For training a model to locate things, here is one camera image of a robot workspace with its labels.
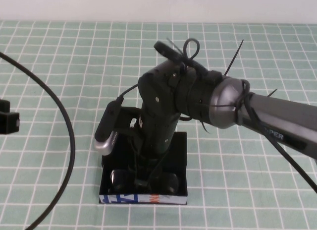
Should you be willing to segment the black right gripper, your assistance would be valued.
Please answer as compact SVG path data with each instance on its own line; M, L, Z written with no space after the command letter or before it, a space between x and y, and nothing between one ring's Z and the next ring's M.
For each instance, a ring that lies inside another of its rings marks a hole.
M188 116L180 89L196 80L196 71L169 60L144 73L138 80L142 98L139 128L144 136L141 154L134 153L134 187L161 187L162 161L182 114Z

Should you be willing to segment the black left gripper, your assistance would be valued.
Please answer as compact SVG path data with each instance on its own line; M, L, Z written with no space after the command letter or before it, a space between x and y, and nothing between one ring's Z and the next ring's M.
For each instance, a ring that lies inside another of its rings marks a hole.
M19 131L19 113L10 111L10 101L0 101L0 133L8 135Z

